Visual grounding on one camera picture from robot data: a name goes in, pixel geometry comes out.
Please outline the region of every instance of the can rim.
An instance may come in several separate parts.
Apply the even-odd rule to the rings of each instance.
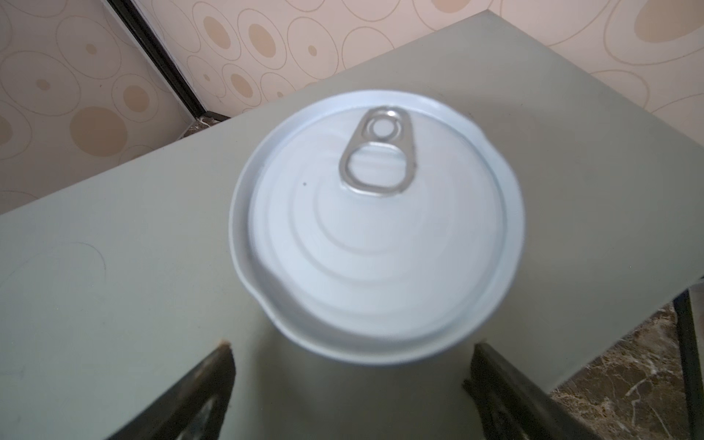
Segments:
[[[266,158],[277,146],[284,144],[286,139],[323,118],[339,113],[341,108],[368,108],[378,101],[402,103],[399,105],[435,119],[438,119],[439,113],[442,114],[442,122],[468,139],[486,162],[499,190],[505,216],[504,240],[494,273],[491,274],[491,279],[477,304],[469,310],[470,315],[460,316],[452,325],[448,325],[446,330],[420,338],[415,344],[406,344],[400,349],[383,352],[365,350],[360,346],[363,341],[362,344],[356,345],[354,350],[328,344],[287,319],[285,311],[280,311],[271,298],[261,291],[262,281],[257,279],[257,269],[252,261],[255,257],[249,243],[248,226],[251,197],[262,169],[262,166],[257,164],[265,163]],[[245,234],[238,234],[236,238],[237,225],[240,226],[239,232]],[[524,229],[524,206],[517,178],[477,124],[449,106],[425,96],[394,90],[361,90],[331,96],[306,106],[290,115],[264,137],[237,179],[230,204],[228,238],[230,255],[239,279],[257,299],[274,325],[289,339],[328,358],[366,365],[389,365],[418,360],[444,351],[468,337],[494,313],[513,282],[522,254]]]

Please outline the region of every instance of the can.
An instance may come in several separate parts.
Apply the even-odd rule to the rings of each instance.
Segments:
[[[523,239],[518,181],[480,128],[397,91],[287,118],[230,206],[234,266],[268,317],[352,363],[417,360],[467,337],[505,296]]]

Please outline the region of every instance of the pull ring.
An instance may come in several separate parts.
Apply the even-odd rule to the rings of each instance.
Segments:
[[[390,131],[382,131],[384,125],[389,127],[388,122],[391,123]],[[382,187],[361,182],[355,177],[349,169],[350,157],[365,146],[383,146],[400,151],[406,157],[406,174],[403,179],[392,187]],[[376,107],[369,110],[359,122],[339,164],[340,178],[352,191],[377,197],[393,196],[406,190],[415,176],[415,167],[413,126],[408,112],[399,107]]]

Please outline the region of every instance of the patterned wallpaper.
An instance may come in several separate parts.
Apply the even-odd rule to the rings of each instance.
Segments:
[[[134,1],[206,108],[225,115],[490,8],[704,144],[701,0]]]
[[[191,121],[101,0],[0,0],[0,214]]]

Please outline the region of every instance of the table top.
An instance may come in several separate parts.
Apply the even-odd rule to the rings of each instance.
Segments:
[[[527,217],[515,283],[455,348],[362,367],[282,337],[235,275],[227,214],[258,142],[357,89],[471,116]],[[704,272],[704,149],[492,13],[0,216],[0,437],[109,435],[213,350],[237,378],[221,438],[480,432],[460,388],[487,340],[544,389]]]

